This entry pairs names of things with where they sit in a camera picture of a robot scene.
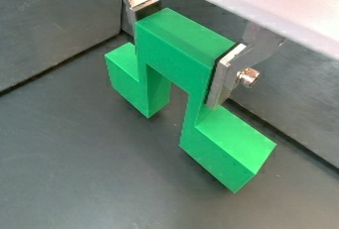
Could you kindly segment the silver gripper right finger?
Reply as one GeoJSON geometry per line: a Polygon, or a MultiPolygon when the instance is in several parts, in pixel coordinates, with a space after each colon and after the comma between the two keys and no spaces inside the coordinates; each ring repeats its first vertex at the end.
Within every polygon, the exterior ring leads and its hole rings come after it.
{"type": "Polygon", "coordinates": [[[285,38],[248,22],[243,40],[225,52],[215,64],[213,78],[209,85],[205,104],[215,109],[229,98],[236,86],[252,87],[259,78],[259,71],[252,66],[268,59],[285,38]]]}

